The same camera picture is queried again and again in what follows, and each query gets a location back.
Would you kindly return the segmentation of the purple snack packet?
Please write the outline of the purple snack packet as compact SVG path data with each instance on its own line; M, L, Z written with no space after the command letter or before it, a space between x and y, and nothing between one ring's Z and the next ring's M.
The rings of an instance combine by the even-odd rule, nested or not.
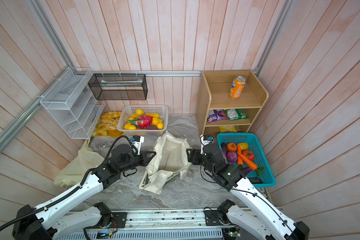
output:
M224 110L209 110L207 123L214 123L220 120L227 120L228 117Z

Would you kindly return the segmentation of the canvas tote bag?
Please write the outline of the canvas tote bag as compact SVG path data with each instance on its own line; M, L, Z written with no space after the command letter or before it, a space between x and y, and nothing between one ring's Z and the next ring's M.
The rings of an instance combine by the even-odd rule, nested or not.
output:
M185 178L191 163L187 150L191 146L186 139L176 138L166 132L155 142L156 155L146 166L139 189L160 195L164 185L176 176Z

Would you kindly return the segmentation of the purple onion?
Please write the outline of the purple onion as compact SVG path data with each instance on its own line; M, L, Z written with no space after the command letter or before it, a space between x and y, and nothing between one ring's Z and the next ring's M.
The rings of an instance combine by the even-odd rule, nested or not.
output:
M234 151L227 151L226 159L229 163L236 163L238 160L238 154Z

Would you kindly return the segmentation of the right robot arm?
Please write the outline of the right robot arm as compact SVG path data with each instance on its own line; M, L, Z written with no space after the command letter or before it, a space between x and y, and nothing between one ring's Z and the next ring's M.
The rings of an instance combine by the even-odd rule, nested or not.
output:
M250 215L237 204L226 200L218 207L219 220L237 225L259 240L307 240L310 229L295 222L270 203L236 166L227 164L216 145L202 150L188 149L188 161L203 166L216 184L240 199L254 213Z

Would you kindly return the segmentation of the yellow plastic bag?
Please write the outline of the yellow plastic bag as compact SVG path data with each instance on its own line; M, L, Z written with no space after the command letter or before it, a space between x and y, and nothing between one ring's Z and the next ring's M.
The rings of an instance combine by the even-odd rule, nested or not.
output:
M90 140L86 140L78 151L78 155L54 179L54 185L69 187L79 183L86 171L98 167L104 161L97 152L90 148Z

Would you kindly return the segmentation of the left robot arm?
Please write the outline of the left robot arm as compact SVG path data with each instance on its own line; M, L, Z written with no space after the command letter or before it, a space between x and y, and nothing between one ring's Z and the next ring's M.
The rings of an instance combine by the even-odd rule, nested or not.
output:
M138 151L128 144L110 149L105 160L96 168L86 171L83 179L59 196L34 208L21 208L17 217L2 226L0 232L13 226L12 236L16 240L56 240L79 229L112 222L112 212L105 204L96 204L89 210L73 216L68 223L65 214L89 197L101 192L126 172L139 166L147 166L156 156L154 151Z

